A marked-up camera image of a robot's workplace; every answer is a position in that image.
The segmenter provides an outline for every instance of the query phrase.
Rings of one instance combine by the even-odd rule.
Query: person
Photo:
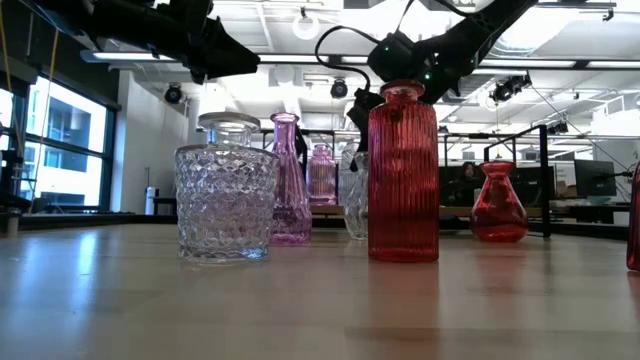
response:
[[[475,175],[475,165],[472,162],[467,161],[462,164],[462,170],[454,192],[455,205],[473,206],[475,202],[473,193],[475,189],[482,187],[480,179]]]

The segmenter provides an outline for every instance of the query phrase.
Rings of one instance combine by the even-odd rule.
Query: pink glass bottle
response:
[[[471,210],[471,232],[480,241],[513,243],[529,230],[527,213],[509,180],[515,167],[509,161],[480,164],[487,177]]]
[[[311,205],[336,204],[336,162],[329,147],[316,145],[307,167],[307,192]]]
[[[369,257],[394,262],[438,260],[438,133],[424,89],[402,80],[369,117]]]
[[[295,129],[299,118],[294,114],[273,114],[273,152],[280,159],[280,172],[273,212],[270,244],[301,244],[311,241],[311,209],[307,199],[302,169],[295,147]]]
[[[640,271],[640,163],[636,166],[636,172],[633,175],[633,184],[631,186],[627,267],[629,270]]]

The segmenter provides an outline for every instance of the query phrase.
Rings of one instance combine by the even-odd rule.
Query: glass vase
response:
[[[336,163],[327,145],[316,145],[313,149],[307,167],[307,193],[310,205],[336,204]]]
[[[627,267],[640,271],[640,163],[636,166],[631,185],[631,211],[629,212],[629,239],[627,242]]]
[[[527,213],[516,195],[509,174],[515,164],[493,161],[480,164],[486,175],[476,204],[471,210],[471,232],[486,242],[513,243],[529,230]]]
[[[367,240],[369,232],[369,153],[355,156],[358,171],[344,207],[344,221],[352,238]]]
[[[274,122],[273,152],[280,159],[271,244],[307,243],[311,241],[311,209],[295,147],[299,118],[278,113],[273,114],[271,120]]]
[[[267,256],[278,157],[249,147],[260,122],[238,113],[200,115],[207,145],[175,153],[179,255],[200,263]]]
[[[351,187],[357,179],[357,172],[351,171],[351,162],[358,148],[358,143],[349,143],[340,155],[340,164],[338,166],[338,205],[344,206]]]
[[[438,259],[438,129],[424,89],[402,80],[381,89],[369,117],[369,257]]]

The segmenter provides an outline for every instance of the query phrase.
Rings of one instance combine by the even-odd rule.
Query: red glass vase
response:
[[[529,230],[527,213],[509,180],[515,167],[509,161],[480,164],[487,177],[471,210],[471,232],[480,241],[518,242]]]
[[[631,211],[629,212],[629,241],[627,242],[627,267],[640,271],[640,163],[636,166],[631,187]]]
[[[438,260],[438,129],[424,89],[395,81],[369,116],[369,257]]]

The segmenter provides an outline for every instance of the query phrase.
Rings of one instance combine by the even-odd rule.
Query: table surface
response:
[[[317,231],[261,263],[198,267],[173,225],[0,240],[0,359],[634,359],[623,242],[441,236],[434,264],[372,262]]]

